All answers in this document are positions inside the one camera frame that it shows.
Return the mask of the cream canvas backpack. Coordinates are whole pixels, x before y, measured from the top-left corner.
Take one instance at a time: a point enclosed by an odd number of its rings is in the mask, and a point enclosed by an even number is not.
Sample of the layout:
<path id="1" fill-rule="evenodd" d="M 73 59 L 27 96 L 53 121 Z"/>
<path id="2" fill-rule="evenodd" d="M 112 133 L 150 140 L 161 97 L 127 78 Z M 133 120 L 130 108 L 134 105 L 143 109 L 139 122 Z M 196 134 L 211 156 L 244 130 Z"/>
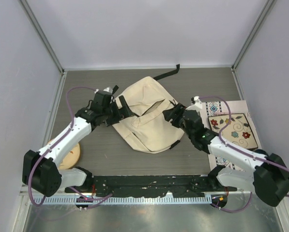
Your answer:
<path id="1" fill-rule="evenodd" d="M 164 117 L 178 102 L 158 82 L 177 74 L 179 69 L 177 64 L 170 72 L 144 77 L 121 93 L 134 115 L 112 126 L 132 149 L 156 154 L 174 148 L 181 141 L 183 130 L 172 126 Z"/>

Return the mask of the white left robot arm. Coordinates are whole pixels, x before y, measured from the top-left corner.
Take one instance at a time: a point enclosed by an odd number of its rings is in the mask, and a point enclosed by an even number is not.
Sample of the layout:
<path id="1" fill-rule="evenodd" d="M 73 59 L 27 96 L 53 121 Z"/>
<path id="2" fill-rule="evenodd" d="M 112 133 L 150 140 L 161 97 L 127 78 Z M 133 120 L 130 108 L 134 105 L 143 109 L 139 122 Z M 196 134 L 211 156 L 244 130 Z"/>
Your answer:
<path id="1" fill-rule="evenodd" d="M 92 173 L 80 167 L 59 170 L 69 152 L 96 127 L 113 125 L 133 116 L 124 96 L 117 100 L 104 90 L 98 90 L 87 107 L 72 115 L 71 123 L 50 143 L 38 151 L 29 150 L 23 161 L 22 181 L 28 186 L 29 196 L 35 190 L 45 197 L 61 188 L 76 187 L 83 193 L 92 188 Z"/>

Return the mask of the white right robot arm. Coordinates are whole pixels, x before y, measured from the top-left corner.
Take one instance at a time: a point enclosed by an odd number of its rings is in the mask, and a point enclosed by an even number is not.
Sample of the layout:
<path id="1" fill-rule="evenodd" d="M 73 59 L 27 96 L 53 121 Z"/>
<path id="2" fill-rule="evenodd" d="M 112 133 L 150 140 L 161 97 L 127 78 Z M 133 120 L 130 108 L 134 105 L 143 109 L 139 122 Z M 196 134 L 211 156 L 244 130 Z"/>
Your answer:
<path id="1" fill-rule="evenodd" d="M 234 187 L 252 192 L 264 203 L 276 207 L 288 196 L 289 169 L 277 154 L 261 154 L 235 145 L 220 134 L 206 128 L 195 106 L 177 104 L 163 111 L 166 121 L 182 129 L 193 146 L 207 154 L 225 158 L 241 167 L 241 171 L 219 165 L 209 174 L 210 189 Z"/>

